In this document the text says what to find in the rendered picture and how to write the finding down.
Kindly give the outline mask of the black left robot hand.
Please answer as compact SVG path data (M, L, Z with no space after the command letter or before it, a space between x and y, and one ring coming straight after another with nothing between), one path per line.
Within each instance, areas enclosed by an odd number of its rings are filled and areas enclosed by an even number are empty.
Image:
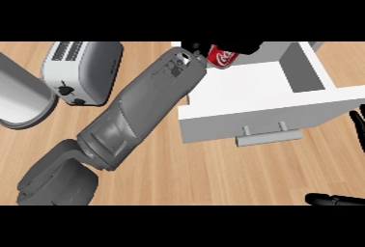
M182 41L182 48L191 53L200 52L209 58L213 46L218 50L252 55L261 49L262 41Z

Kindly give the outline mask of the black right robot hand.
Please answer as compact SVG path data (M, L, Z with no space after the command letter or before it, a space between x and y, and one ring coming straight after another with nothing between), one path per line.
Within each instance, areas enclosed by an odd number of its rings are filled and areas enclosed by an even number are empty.
M349 116L355 125L361 149L365 152L365 104L360 105L360 112L349 111ZM312 206L365 206L365 198L321 193L308 193L305 202Z

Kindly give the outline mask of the red soda can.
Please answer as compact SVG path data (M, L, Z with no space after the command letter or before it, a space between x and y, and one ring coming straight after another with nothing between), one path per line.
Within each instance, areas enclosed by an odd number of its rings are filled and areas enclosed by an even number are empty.
M212 45L207 60L209 60L209 63L218 69L227 69L234 63L237 57L239 57L237 52L221 50L215 44Z

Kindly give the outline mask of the white open drawer box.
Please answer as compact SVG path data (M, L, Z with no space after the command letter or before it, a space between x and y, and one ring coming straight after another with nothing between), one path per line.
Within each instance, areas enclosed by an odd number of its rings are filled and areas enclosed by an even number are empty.
M228 103L233 99L267 99L271 96L335 89L335 83L317 50L323 41L267 41L253 55L240 55L228 69L209 66L207 75L188 94L190 106Z

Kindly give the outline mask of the white drawer front panel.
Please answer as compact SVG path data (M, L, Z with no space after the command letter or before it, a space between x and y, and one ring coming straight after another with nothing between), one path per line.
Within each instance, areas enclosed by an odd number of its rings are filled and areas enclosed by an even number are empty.
M234 100L179 107L182 142L194 143L246 135L312 128L365 104L365 86Z

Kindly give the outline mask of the white silver toaster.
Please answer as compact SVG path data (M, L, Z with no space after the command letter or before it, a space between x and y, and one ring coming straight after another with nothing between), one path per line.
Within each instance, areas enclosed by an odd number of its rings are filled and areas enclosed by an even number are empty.
M120 41L57 41L42 78L69 105L104 106L123 57Z

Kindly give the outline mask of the grey rounded appliance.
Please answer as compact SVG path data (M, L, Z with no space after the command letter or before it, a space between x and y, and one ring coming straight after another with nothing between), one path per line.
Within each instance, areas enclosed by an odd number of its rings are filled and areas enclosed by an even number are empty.
M0 124L15 130L39 125L60 97L45 82L0 52Z

